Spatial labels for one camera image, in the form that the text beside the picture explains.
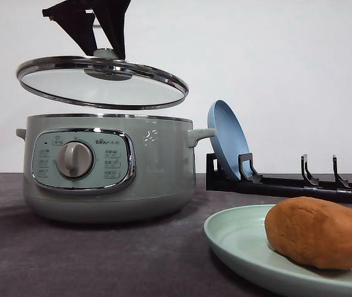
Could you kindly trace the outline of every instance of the lid rim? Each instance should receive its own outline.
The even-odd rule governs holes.
[[[166,121],[179,121],[191,123],[192,120],[185,118],[174,118],[172,116],[146,116],[144,114],[116,114],[116,113],[51,113],[35,114],[27,117],[28,119],[36,118],[126,118],[126,119],[162,119]]]
[[[147,105],[119,105],[111,103],[92,103],[72,98],[65,98],[62,96],[56,96],[53,94],[46,93],[41,90],[37,90],[26,83],[22,82],[23,77],[28,74],[47,70],[56,69],[78,69],[78,70],[90,70],[90,71],[111,71],[116,74],[127,74],[136,75],[146,79],[155,80],[163,84],[169,85],[182,93],[182,97],[178,100],[159,103],[159,104],[147,104]],[[179,77],[165,72],[163,70],[142,65],[127,62],[119,59],[108,59],[108,58],[97,58],[88,56],[52,56],[37,58],[22,63],[16,70],[16,77],[20,82],[21,86],[35,95],[60,101],[73,105],[91,106],[103,109],[116,109],[116,110],[155,110],[161,108],[172,107],[182,103],[188,95],[188,85]]]

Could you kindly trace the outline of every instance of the dish rack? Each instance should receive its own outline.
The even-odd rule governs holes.
[[[230,180],[214,153],[206,155],[206,190],[238,192],[264,196],[299,197],[309,196],[323,200],[352,203],[352,183],[338,174],[337,157],[333,155],[334,181],[314,178],[307,168],[307,155],[301,156],[302,179],[266,177],[254,169],[252,153],[242,153],[238,157],[240,181]],[[248,161],[252,176],[243,171],[243,162]]]

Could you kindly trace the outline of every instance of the brand logo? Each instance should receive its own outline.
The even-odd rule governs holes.
[[[104,139],[96,139],[96,144],[108,144],[109,141],[105,141]]]

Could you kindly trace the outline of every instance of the black lid holder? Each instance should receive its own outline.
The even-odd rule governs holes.
[[[44,17],[57,22],[88,56],[97,50],[93,21],[98,19],[113,51],[125,59],[124,21],[131,0],[66,0],[48,9]]]
[[[280,197],[309,196],[339,203],[352,203],[352,183],[338,174],[335,155],[332,157],[334,181],[321,181],[314,178],[307,168],[306,154],[301,156],[301,179],[273,178],[258,174],[253,167],[252,159],[252,153],[239,155],[241,180],[232,181],[226,176],[218,161],[215,170],[214,162],[217,158],[214,153],[208,153],[206,156],[206,190]],[[243,171],[244,161],[249,161],[252,176],[247,176]]]

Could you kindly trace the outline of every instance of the dough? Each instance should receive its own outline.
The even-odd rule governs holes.
[[[352,209],[310,197],[289,198],[269,210],[265,230],[272,247],[321,269],[352,268]]]

